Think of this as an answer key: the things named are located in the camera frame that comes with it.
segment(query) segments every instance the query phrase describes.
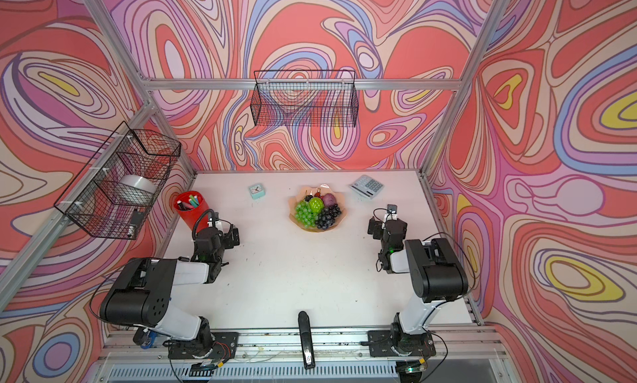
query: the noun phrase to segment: mounting plate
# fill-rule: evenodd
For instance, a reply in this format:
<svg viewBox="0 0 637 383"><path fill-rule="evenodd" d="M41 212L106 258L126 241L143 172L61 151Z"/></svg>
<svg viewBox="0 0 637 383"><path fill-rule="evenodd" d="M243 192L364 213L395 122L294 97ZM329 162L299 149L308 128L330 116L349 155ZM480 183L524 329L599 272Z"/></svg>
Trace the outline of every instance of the mounting plate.
<svg viewBox="0 0 637 383"><path fill-rule="evenodd" d="M427 359L436 355L436 347L429 332L421 335L403 335L400 341L400 351L392 346L391 332L388 330L368 331L367 338L372 357L395 357L398 355L401 357L422 356Z"/></svg>
<svg viewBox="0 0 637 383"><path fill-rule="evenodd" d="M214 332L213 333L214 340L219 343L223 343L228 346L230 349L230 358L235 357L235 353L237 351L237 339L239 338L239 333L237 332ZM187 343L175 343L171 344L168 349L168 357L170 359L194 359L193 350L194 347L188 347ZM194 353L197 357L203 357L206 355L207 351L201 350L199 352ZM214 345L212 348L212 352L207 357L207 359L222 359L224 357L224 349L222 346Z"/></svg>

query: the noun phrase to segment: black handle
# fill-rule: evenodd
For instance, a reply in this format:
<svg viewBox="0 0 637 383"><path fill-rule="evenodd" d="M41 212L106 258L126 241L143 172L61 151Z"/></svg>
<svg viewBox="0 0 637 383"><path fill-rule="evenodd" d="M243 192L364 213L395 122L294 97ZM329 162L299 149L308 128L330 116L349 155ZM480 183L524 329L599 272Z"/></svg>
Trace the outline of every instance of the black handle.
<svg viewBox="0 0 637 383"><path fill-rule="evenodd" d="M310 330L310 317L305 311L299 312L299 333L301 334L301 350L303 352L303 366L312 369L316 366L314 360L314 347L312 345L312 331Z"/></svg>

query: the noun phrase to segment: black cable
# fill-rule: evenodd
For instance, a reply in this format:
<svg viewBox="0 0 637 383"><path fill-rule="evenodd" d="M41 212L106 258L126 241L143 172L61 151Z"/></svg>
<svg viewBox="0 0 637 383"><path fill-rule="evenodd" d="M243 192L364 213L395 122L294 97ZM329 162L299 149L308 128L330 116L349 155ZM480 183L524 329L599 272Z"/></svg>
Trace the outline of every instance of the black cable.
<svg viewBox="0 0 637 383"><path fill-rule="evenodd" d="M458 299L455 299L455 300L445 300L445 301L443 301L442 303L440 303L439 305L435 306L435 307L434 307L434 310L435 310L436 308L440 308L440 307L444 306L444 305L445 305L445 304L447 304L447 303L453 303L453 302L454 302L454 301L456 301L456 300L458 300Z"/></svg>
<svg viewBox="0 0 637 383"><path fill-rule="evenodd" d="M177 344L174 340L168 339L164 340L162 346L168 347L168 351L170 351L170 346ZM188 355L197 355L201 350L199 348L184 348L183 351L186 351Z"/></svg>
<svg viewBox="0 0 637 383"><path fill-rule="evenodd" d="M95 291L93 292L93 294L91 295L91 299L89 299L89 311L91 312L91 314L93 314L93 316L97 319L99 319L100 321L102 321L105 324L110 324L110 322L101 319L99 315L95 314L95 312L93 311L93 299L95 298L95 295L98 293L98 291L100 290L100 288L104 285L104 283L106 283L111 276L113 276L113 274L115 274L116 272L121 271L124 267L126 267L127 265L131 264L133 261L137 261L137 260L149 260L152 258L133 258L128 260L125 264L117 267L114 271L112 271L110 274L108 274L108 276L102 281L102 283L100 283L98 285L97 288L95 288Z"/></svg>
<svg viewBox="0 0 637 383"><path fill-rule="evenodd" d="M199 223L201 222L201 220L203 219L203 216L205 216L206 214L210 214L210 217L214 220L215 219L215 211L212 209L208 209L205 212L203 212L199 218L197 219L197 221L195 222L195 225L192 226L192 240L197 239L197 227L199 227Z"/></svg>
<svg viewBox="0 0 637 383"><path fill-rule="evenodd" d="M444 344L444 345L445 345L445 356L442 358L442 361L441 361L439 364L437 364L437 365L435 365L435 366L434 366L434 369L432 369L432 371L431 371L431 372L429 372L429 373L427 374L427 376L425 376L425 377L421 377L421 378L420 378L420 381L421 381L421 382L424 382L426 379L428 379L428 378L429 378L429 376L432 376L432 375L434 374L434 372L436 371L436 369L438 369L438 367L439 367L440 365L442 365L442 363L443 363L443 362L445 362L445 360L447 359L447 355L449 354L449 347L447 347L447 343L445 343L445 340L444 340L444 339L442 339L442 337L438 336L438 335L437 335L436 333L434 333L434 332L429 332L429 333L431 333L433 336L438 337L439 339L441 339L441 340L442 340L442 344Z"/></svg>
<svg viewBox="0 0 637 383"><path fill-rule="evenodd" d="M442 235L442 234L444 234L444 232L437 232L437 233L435 233L435 234L431 234L431 235L429 235L429 236L428 236L428 237L426 237L425 239L421 239L420 241L421 241L421 242L425 242L427 239L432 238L433 236L436 236L436 235Z"/></svg>
<svg viewBox="0 0 637 383"><path fill-rule="evenodd" d="M389 209L386 209L386 208L384 208L384 207L379 207L378 209L374 209L374 211L373 211L373 212L371 212L371 213L374 215L374 218L375 218L376 220L380 221L380 222L384 222L384 221L383 221L383 220L381 220L381 219L379 219L378 217L376 217L376 211L377 211L377 210L384 210L384 211L386 211L387 213L390 213L390 214L391 214L391 212L389 211Z"/></svg>
<svg viewBox="0 0 637 383"><path fill-rule="evenodd" d="M361 342L361 345L371 345L373 343L387 343L390 340L391 340L390 338L383 339L383 340L369 340L369 341L366 341L366 342Z"/></svg>
<svg viewBox="0 0 637 383"><path fill-rule="evenodd" d="M172 342L170 340L166 340L168 343L168 352L170 353L170 345L172 344ZM179 378L179 376L177 375L177 372L175 371L175 368L173 368L173 361L170 359L170 356L168 357L168 362L170 363L170 368L173 372L173 375L175 375L175 379L177 379L177 381L179 383L183 383L183 380Z"/></svg>

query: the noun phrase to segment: calculator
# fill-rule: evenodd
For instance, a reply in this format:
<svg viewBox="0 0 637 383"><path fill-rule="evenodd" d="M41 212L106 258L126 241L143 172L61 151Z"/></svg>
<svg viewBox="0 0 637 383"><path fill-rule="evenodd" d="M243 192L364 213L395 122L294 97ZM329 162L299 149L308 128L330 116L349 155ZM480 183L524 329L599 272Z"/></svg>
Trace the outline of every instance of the calculator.
<svg viewBox="0 0 637 383"><path fill-rule="evenodd" d="M368 199L375 197L380 190L383 189L383 187L383 184L372 179L368 175L362 175L358 180L350 185L350 188L352 188L355 193Z"/></svg>

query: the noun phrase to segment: metal vent grille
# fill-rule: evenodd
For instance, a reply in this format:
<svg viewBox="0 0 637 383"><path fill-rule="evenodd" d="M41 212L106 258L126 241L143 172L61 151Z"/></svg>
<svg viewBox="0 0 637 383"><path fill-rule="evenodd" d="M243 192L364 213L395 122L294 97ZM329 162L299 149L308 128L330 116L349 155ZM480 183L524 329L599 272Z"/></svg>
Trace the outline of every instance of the metal vent grille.
<svg viewBox="0 0 637 383"><path fill-rule="evenodd" d="M175 364L175 373L182 380L243 380L243 379L335 379L335 378L396 378L393 361L318 362L316 368L305 370L301 362L230 363L211 373L190 372L189 364ZM108 382L174 381L169 364L114 364Z"/></svg>

